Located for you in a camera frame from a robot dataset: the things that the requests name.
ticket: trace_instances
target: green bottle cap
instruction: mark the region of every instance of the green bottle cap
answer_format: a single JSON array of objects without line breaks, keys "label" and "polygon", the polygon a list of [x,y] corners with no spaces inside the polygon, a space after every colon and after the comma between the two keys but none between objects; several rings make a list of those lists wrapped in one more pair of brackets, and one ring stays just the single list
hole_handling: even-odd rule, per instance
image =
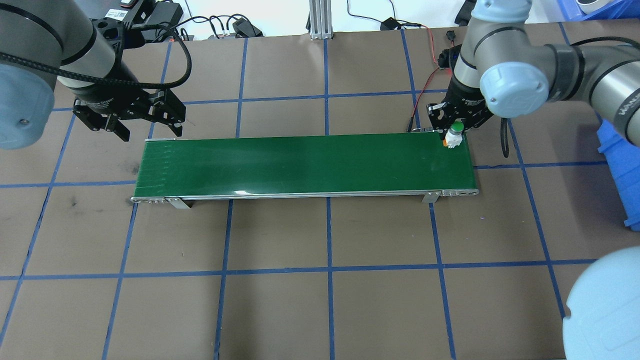
[{"label": "green bottle cap", "polygon": [[461,133],[465,129],[465,125],[462,121],[456,121],[451,125],[451,129],[457,133]]}]

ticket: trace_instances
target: blue plastic crate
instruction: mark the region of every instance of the blue plastic crate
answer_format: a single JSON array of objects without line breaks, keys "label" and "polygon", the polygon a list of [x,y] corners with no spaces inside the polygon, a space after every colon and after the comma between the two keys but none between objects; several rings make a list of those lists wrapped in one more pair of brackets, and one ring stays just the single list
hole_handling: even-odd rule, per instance
[{"label": "blue plastic crate", "polygon": [[598,138],[602,144],[598,151],[607,158],[609,170],[629,217],[625,225],[633,231],[640,231],[640,147],[620,136],[606,120],[598,130]]},{"label": "blue plastic crate", "polygon": [[575,0],[558,0],[565,19],[569,21],[631,19],[640,17],[639,0],[614,0],[602,8],[585,15]]}]

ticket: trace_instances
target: brown paper floor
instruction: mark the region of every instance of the brown paper floor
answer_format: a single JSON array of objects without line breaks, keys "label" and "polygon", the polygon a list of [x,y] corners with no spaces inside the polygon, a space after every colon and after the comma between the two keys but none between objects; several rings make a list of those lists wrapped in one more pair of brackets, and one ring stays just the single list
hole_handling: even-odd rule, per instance
[{"label": "brown paper floor", "polygon": [[[536,24],[532,42],[617,35],[638,20]],[[456,28],[458,39],[465,29]],[[436,50],[447,29],[434,29]],[[188,43],[184,138],[404,131],[434,69],[426,31]],[[141,81],[178,78],[175,44],[126,51]],[[439,72],[419,106],[439,102]],[[0,359],[552,359],[575,279],[637,245],[597,115],[547,104],[469,133],[481,194],[128,201],[144,139],[92,133],[56,89],[34,146],[0,152]]]}]

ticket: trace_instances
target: robotic arm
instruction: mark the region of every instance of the robotic arm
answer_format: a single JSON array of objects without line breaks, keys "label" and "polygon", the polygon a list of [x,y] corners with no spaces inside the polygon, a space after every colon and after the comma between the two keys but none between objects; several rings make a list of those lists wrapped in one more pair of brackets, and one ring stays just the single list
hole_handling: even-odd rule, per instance
[{"label": "robotic arm", "polygon": [[191,58],[178,38],[187,55],[185,75],[168,84],[137,82],[121,56],[144,45],[143,29],[150,27],[112,19],[92,23],[73,0],[0,0],[0,149],[26,147],[41,137],[56,75],[76,95],[73,112],[92,131],[105,129],[128,141],[121,120],[145,119],[180,136],[186,109],[170,88],[186,81]]},{"label": "robotic arm", "polygon": [[[524,31],[531,4],[478,0],[447,94],[442,103],[429,105],[433,128],[444,137],[456,121],[468,130],[493,114],[512,118],[532,113],[547,101],[578,100],[640,144],[640,44],[602,37],[574,45],[532,46]],[[602,40],[626,44],[578,46]]]}]

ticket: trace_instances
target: green conveyor belt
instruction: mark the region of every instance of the green conveyor belt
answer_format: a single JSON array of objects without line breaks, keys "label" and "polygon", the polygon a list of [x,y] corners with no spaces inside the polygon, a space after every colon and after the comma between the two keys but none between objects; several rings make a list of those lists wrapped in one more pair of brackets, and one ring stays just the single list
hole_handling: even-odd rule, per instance
[{"label": "green conveyor belt", "polygon": [[436,133],[155,140],[145,144],[132,200],[439,190],[445,190],[443,195],[474,195],[475,189],[466,139],[448,149]]}]

